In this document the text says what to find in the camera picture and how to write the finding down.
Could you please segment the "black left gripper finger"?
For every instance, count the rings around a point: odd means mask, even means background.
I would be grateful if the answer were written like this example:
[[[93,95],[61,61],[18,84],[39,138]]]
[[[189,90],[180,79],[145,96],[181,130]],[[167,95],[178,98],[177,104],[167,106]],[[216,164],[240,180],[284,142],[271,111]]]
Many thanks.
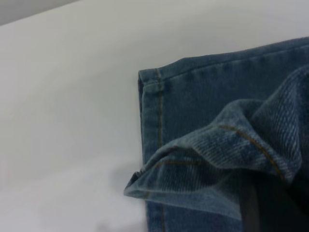
[[[288,185],[267,174],[247,174],[239,198],[245,232],[307,232],[309,181],[297,174]]]

